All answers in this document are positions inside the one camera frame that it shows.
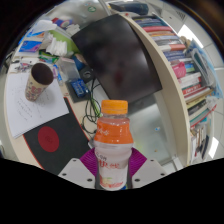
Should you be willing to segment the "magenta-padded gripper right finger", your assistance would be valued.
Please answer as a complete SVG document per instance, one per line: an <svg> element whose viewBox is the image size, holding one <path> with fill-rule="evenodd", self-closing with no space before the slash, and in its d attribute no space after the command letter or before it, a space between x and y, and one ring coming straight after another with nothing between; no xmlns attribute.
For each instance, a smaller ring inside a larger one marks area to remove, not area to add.
<svg viewBox="0 0 224 224"><path fill-rule="evenodd" d="M132 149L128 166L127 186L129 189L146 186L166 175L164 168L155 159L147 159L137 149Z"/></svg>

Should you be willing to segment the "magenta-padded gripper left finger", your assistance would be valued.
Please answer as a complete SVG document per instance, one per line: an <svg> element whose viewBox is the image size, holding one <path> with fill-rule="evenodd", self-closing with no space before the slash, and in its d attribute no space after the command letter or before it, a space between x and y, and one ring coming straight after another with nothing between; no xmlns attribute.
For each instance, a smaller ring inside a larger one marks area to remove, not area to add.
<svg viewBox="0 0 224 224"><path fill-rule="evenodd" d="M94 189L97 171L97 160L91 149L80 159L72 158L59 173L59 177L78 186Z"/></svg>

